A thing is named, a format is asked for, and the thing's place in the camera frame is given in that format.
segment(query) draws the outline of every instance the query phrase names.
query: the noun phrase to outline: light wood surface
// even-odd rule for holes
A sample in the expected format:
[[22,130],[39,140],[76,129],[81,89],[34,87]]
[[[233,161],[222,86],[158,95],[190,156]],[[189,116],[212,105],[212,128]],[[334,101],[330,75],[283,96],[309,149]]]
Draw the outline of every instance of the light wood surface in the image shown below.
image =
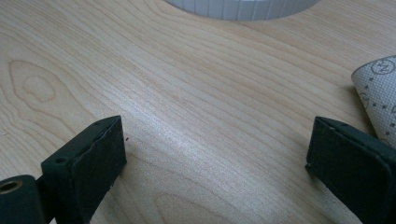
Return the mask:
[[2,0],[0,179],[39,177],[120,114],[128,164],[92,223],[360,223],[305,155],[315,116],[372,132],[350,75],[396,52],[395,11],[322,0],[232,22],[163,0]]

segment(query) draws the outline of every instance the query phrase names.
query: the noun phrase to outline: clamp jaw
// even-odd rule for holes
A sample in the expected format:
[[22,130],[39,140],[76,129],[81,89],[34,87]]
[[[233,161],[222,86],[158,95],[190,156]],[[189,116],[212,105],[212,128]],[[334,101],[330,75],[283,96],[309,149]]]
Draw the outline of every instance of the clamp jaw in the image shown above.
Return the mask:
[[343,122],[316,118],[306,157],[363,223],[396,223],[396,150]]
[[41,163],[0,182],[0,224],[89,223],[126,164],[121,117],[96,121]]

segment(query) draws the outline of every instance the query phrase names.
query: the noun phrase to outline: white cylindrical object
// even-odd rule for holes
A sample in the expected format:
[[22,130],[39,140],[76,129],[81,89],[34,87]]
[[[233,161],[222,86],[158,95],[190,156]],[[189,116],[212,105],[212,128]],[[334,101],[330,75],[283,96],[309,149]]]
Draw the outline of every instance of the white cylindrical object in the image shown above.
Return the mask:
[[396,56],[358,68],[352,75],[376,135],[396,147]]
[[186,11],[227,21],[265,21],[301,12],[319,0],[166,0]]

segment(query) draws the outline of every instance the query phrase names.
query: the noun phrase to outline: metal ring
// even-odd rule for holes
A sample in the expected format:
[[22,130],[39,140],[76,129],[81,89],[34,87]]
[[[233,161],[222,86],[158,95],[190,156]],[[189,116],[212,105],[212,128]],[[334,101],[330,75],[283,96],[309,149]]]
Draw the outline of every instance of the metal ring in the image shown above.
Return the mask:
[[10,180],[0,185],[0,194],[8,194],[23,185],[21,180]]

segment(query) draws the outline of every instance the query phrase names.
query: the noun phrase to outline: wooden table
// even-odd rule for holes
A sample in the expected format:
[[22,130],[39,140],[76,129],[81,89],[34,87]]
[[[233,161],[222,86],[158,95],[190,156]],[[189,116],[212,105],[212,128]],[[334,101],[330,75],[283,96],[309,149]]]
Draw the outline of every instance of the wooden table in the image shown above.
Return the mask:
[[163,0],[0,2],[0,179],[122,115],[92,223],[359,223],[304,169],[315,116],[372,133],[352,82],[396,52],[394,0],[216,21]]

